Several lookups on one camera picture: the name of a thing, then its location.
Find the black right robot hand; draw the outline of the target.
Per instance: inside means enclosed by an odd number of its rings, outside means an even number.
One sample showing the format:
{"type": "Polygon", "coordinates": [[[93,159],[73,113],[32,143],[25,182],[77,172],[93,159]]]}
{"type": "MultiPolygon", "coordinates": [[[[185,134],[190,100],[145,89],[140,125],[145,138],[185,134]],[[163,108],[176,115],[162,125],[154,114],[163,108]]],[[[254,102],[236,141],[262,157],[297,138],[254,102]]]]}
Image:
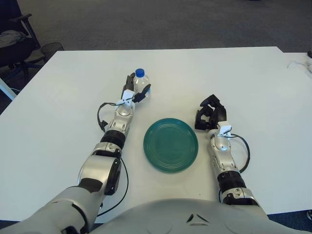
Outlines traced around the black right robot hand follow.
{"type": "Polygon", "coordinates": [[[210,95],[200,104],[201,109],[197,110],[195,116],[195,129],[213,130],[217,129],[218,123],[227,120],[225,107],[214,95],[210,95]]]}

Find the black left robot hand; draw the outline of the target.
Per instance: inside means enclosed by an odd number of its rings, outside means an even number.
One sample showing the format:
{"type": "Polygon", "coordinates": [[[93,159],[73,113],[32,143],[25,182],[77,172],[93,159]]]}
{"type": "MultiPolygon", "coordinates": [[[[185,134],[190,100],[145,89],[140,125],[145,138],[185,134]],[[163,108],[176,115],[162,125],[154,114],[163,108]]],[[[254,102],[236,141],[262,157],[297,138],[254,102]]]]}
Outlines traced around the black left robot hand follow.
{"type": "Polygon", "coordinates": [[[126,84],[123,87],[122,94],[125,90],[134,91],[133,102],[137,103],[142,101],[144,98],[148,98],[151,92],[151,84],[149,78],[144,74],[144,70],[137,69],[137,73],[132,73],[127,76],[126,84]]]}

